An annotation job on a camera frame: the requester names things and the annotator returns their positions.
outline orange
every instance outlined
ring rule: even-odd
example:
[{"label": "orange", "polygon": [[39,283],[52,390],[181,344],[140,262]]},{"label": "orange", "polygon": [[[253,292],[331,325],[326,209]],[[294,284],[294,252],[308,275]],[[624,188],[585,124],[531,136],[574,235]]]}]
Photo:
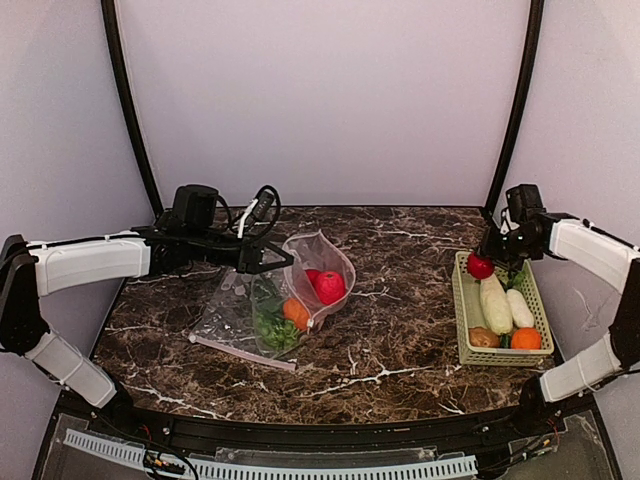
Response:
[{"label": "orange", "polygon": [[511,337],[511,348],[518,350],[540,350],[542,337],[535,328],[521,328]]},{"label": "orange", "polygon": [[296,298],[290,298],[284,302],[283,306],[284,318],[291,320],[298,330],[303,332],[307,330],[307,322],[309,322],[309,312],[302,303]]}]

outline black post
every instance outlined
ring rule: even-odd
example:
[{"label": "black post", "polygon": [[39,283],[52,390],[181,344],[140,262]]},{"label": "black post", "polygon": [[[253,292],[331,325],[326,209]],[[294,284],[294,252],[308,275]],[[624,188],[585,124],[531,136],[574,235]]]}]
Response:
[{"label": "black post", "polygon": [[540,26],[542,24],[542,10],[544,0],[531,0],[529,9],[529,24],[527,25],[527,35],[524,41],[524,51],[522,53],[522,62],[520,63],[520,74],[516,85],[516,93],[511,106],[511,115],[507,124],[507,131],[502,143],[502,150],[498,159],[496,171],[493,174],[491,189],[484,205],[484,213],[486,217],[492,217],[495,211],[504,181],[507,177],[511,156],[518,138],[520,123],[522,122],[522,114],[527,102],[527,94],[529,93],[529,85],[531,84],[531,75],[533,73],[533,65],[536,59],[536,51],[538,50],[538,39],[540,38]]},{"label": "black post", "polygon": [[102,17],[104,19],[107,44],[109,45],[111,65],[113,66],[113,75],[116,79],[120,105],[122,106],[122,113],[124,114],[124,120],[127,124],[127,130],[129,131],[131,146],[133,147],[138,170],[140,171],[147,197],[149,197],[151,208],[153,208],[153,213],[156,218],[158,218],[164,211],[164,207],[162,206],[158,186],[153,178],[147,151],[144,148],[144,141],[142,140],[142,133],[140,132],[140,125],[138,123],[138,117],[136,116],[131,89],[129,88],[129,78],[124,63],[124,54],[122,52],[122,43],[120,42],[120,32],[118,30],[118,18],[114,0],[102,0]]}]

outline marble tabletop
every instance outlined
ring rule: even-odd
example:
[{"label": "marble tabletop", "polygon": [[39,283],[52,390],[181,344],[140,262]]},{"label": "marble tabletop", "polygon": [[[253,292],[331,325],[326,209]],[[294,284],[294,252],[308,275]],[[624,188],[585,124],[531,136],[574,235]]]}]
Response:
[{"label": "marble tabletop", "polygon": [[346,307],[295,351],[295,372],[262,366],[188,336],[222,269],[128,282],[95,351],[136,406],[284,424],[380,423],[517,403],[526,368],[461,366],[451,287],[454,256],[473,248],[476,208],[284,208],[276,238],[322,232],[351,259]]}]

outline white vegetable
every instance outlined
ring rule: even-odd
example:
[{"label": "white vegetable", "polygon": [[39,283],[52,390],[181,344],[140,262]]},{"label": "white vegetable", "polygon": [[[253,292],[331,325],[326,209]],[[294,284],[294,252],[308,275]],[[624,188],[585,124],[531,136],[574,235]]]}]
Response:
[{"label": "white vegetable", "polygon": [[480,280],[480,305],[482,305],[487,326],[493,333],[504,335],[513,330],[513,317],[507,294],[504,293],[495,273],[489,278]]},{"label": "white vegetable", "polygon": [[533,313],[529,310],[527,302],[518,290],[507,290],[507,301],[511,307],[511,314],[513,315],[513,323],[518,328],[531,328],[535,323]]}]

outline basket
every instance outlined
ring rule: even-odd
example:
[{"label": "basket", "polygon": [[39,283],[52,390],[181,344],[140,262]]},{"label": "basket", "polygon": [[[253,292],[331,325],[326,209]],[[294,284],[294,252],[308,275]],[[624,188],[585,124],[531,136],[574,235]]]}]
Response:
[{"label": "basket", "polygon": [[[458,351],[464,365],[503,365],[508,367],[533,367],[553,353],[553,339],[547,316],[544,313],[538,286],[533,278],[531,262],[525,261],[525,278],[519,287],[527,306],[535,318],[535,328],[542,337],[540,350],[515,350],[510,348],[474,347],[469,343],[469,329],[487,328],[480,305],[480,282],[467,272],[467,258],[471,252],[457,252],[453,270],[453,299],[456,307]],[[496,268],[500,280],[507,279],[507,272]]]}]

